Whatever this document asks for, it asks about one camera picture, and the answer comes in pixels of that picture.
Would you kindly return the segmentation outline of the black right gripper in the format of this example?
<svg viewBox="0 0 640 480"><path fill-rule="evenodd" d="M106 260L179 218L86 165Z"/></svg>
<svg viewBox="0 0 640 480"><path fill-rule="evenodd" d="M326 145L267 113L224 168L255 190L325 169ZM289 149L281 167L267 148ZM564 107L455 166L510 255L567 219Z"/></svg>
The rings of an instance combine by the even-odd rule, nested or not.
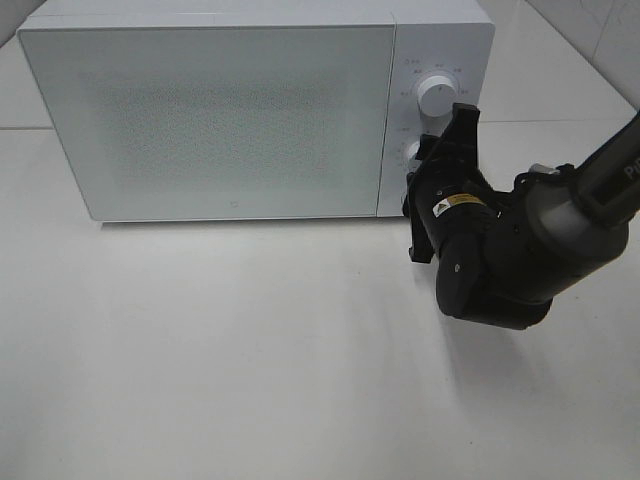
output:
<svg viewBox="0 0 640 480"><path fill-rule="evenodd" d="M477 106L454 103L441 137L420 136L415 160L422 163L407 175L403 204L416 263L441 257L453 237L480 235L497 221L493 190L478 168L479 118Z"/></svg>

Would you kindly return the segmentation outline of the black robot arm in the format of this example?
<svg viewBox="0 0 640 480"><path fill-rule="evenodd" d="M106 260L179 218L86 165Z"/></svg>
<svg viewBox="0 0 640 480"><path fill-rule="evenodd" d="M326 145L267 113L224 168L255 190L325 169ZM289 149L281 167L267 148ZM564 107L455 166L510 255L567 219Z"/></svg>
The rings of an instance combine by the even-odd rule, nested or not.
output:
<svg viewBox="0 0 640 480"><path fill-rule="evenodd" d="M442 134L421 136L403 204L409 256L437 263L445 315L524 330L556 295L625 250L639 209L639 123L578 166L533 165L506 192L480 171L479 116L457 103Z"/></svg>

